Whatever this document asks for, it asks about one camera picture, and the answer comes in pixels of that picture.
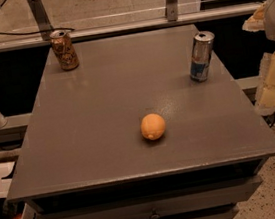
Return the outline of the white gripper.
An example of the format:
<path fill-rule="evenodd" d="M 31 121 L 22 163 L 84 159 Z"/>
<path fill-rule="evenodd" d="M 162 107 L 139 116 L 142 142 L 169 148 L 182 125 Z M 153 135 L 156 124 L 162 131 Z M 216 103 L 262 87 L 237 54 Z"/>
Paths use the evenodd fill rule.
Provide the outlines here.
<path fill-rule="evenodd" d="M 265 25 L 267 39 L 275 41 L 275 0 L 265 2 L 243 23 L 242 29 L 263 31 Z M 275 51 L 265 53 L 260 63 L 254 110 L 260 116 L 268 116 L 275 113 Z"/>

